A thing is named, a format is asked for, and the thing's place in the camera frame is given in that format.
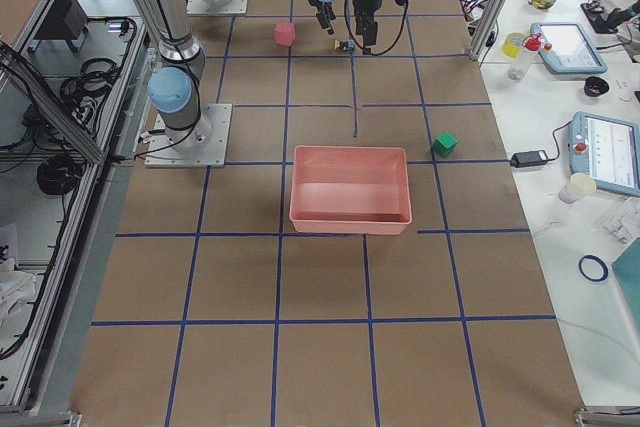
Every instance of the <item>blue ring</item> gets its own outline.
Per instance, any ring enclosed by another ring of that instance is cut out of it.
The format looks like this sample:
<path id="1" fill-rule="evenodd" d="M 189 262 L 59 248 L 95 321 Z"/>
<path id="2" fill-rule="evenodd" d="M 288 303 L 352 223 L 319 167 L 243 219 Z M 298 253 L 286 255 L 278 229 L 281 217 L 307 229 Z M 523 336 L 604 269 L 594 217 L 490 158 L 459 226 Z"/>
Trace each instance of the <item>blue ring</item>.
<path id="1" fill-rule="evenodd" d="M 582 268 L 582 262 L 584 262 L 585 260 L 593 260 L 596 264 L 602 267 L 602 277 L 594 278 L 589 277 L 587 274 L 585 274 L 584 269 Z M 582 276 L 590 282 L 604 282 L 607 277 L 609 277 L 609 268 L 607 267 L 607 264 L 604 263 L 604 260 L 602 260 L 600 257 L 596 257 L 595 255 L 582 256 L 582 258 L 578 261 L 578 270 L 580 270 Z"/>

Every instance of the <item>bottle with red cap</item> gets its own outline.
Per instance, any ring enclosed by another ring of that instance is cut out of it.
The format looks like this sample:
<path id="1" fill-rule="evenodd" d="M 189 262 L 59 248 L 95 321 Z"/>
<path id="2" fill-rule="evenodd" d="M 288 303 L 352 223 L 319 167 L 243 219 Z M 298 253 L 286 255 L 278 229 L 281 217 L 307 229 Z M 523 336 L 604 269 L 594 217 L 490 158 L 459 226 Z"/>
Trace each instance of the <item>bottle with red cap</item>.
<path id="1" fill-rule="evenodd" d="M 509 65 L 509 71 L 507 74 L 511 80 L 522 80 L 525 76 L 529 67 L 531 67 L 531 64 L 536 58 L 536 54 L 542 47 L 540 37 L 542 37 L 542 34 L 539 32 L 525 37 L 522 42 L 520 52 L 517 57 L 513 59 L 511 65 Z M 544 50 L 551 50 L 551 44 L 545 44 Z"/>

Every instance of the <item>pink rectangular container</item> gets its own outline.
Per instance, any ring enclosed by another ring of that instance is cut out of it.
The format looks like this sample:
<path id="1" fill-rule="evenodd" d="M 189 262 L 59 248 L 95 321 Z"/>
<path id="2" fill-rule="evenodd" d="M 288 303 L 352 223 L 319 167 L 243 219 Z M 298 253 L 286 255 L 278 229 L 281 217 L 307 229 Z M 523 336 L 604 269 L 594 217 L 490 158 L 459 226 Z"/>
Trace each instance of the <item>pink rectangular container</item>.
<path id="1" fill-rule="evenodd" d="M 398 235 L 411 223 L 404 149 L 296 147 L 289 218 L 298 232 Z"/>

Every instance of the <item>blue framed device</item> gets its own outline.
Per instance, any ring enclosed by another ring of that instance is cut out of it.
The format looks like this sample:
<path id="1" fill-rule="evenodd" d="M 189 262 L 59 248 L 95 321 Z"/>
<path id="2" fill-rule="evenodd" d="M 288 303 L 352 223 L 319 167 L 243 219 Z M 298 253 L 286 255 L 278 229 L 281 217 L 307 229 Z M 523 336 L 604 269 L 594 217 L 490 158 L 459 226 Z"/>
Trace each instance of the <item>blue framed device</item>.
<path id="1" fill-rule="evenodd" d="M 549 42 L 551 50 L 540 51 L 547 68 L 554 74 L 602 74 L 607 64 L 598 50 L 576 22 L 537 22 L 531 24 L 531 33 L 542 34 L 543 43 Z"/>
<path id="2" fill-rule="evenodd" d="M 632 122 L 576 112 L 569 126 L 571 172 L 591 176 L 598 188 L 640 197 L 640 129 Z M 579 152 L 579 144 L 586 150 Z"/>

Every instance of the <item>plastic bin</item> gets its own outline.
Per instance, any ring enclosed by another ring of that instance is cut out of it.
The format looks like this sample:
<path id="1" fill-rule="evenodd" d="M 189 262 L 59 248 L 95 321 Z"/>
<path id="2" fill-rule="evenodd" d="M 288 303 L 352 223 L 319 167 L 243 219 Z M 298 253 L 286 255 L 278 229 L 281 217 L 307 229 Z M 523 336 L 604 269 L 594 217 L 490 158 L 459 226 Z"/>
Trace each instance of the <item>plastic bin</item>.
<path id="1" fill-rule="evenodd" d="M 289 218 L 298 232 L 401 233 L 411 223 L 404 149 L 296 147 Z"/>

